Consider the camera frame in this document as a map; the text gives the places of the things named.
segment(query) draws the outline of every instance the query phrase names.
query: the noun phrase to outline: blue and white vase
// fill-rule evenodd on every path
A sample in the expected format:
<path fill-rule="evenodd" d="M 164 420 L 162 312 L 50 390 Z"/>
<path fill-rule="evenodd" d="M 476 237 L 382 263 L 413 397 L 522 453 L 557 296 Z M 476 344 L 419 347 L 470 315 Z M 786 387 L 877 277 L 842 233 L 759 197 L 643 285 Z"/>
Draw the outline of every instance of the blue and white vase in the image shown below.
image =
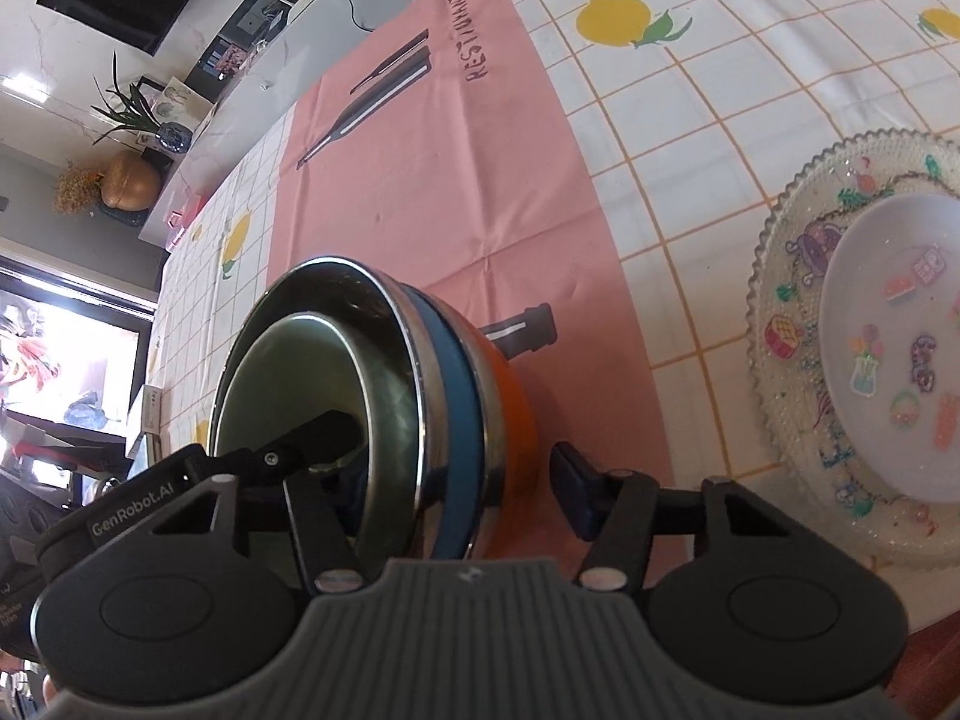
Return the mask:
<path fill-rule="evenodd" d="M 157 130 L 157 143 L 171 153 L 186 153 L 192 142 L 193 132 L 179 122 L 165 122 Z"/>

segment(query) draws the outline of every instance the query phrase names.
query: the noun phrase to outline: dried flower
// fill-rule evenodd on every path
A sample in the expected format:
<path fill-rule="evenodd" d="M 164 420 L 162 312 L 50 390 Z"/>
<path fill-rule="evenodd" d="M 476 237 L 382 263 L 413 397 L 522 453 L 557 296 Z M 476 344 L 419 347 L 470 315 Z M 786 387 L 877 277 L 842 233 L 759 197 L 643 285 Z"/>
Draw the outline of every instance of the dried flower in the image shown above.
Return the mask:
<path fill-rule="evenodd" d="M 56 180 L 54 209 L 62 214 L 75 214 L 89 208 L 100 199 L 102 172 L 90 167 L 78 167 L 68 162 L 69 167 Z"/>

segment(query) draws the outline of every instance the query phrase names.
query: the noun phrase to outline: checkered tablecloth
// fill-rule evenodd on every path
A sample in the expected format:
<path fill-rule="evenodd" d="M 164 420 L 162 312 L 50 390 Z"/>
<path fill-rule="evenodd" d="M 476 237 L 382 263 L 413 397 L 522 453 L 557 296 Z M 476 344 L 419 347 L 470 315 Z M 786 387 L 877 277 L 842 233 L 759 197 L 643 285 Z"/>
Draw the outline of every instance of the checkered tablecloth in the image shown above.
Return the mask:
<path fill-rule="evenodd" d="M 649 29 L 668 13 L 671 30 L 629 45 L 584 37 L 592 0 L 511 1 L 610 225 L 676 484 L 724 474 L 802 514 L 747 368 L 758 234 L 784 186 L 832 143 L 878 128 L 960 131 L 960 18 L 949 18 L 960 0 L 637 0 Z M 149 364 L 166 389 L 167 449 L 203 437 L 271 247 L 288 245 L 272 224 L 294 114 L 234 170 L 167 265 Z M 960 608 L 957 570 L 864 560 L 901 591 L 914 627 Z"/>

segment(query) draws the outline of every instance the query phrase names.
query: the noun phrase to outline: gray wall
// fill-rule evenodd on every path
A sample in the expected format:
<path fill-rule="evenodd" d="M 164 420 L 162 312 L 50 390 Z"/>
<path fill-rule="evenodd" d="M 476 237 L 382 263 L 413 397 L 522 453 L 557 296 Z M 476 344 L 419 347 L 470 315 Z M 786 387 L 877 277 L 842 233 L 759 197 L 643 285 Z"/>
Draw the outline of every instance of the gray wall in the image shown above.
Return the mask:
<path fill-rule="evenodd" d="M 147 290 L 155 288 L 163 250 L 138 239 L 138 230 L 94 210 L 77 215 L 53 208 L 56 169 L 0 146 L 0 238 Z"/>

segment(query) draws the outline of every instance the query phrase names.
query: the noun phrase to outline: stacked bowls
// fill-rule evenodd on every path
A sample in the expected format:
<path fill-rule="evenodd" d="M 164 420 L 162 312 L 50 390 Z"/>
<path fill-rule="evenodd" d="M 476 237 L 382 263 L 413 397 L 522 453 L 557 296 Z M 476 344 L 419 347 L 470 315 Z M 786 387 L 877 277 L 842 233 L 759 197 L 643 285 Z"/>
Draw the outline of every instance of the stacked bowls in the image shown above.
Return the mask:
<path fill-rule="evenodd" d="M 329 409 L 366 435 L 339 460 L 367 467 L 361 562 L 502 551 L 508 507 L 536 485 L 536 429 L 506 360 L 460 314 L 347 259 L 289 271 L 227 357 L 211 451 L 265 445 Z"/>

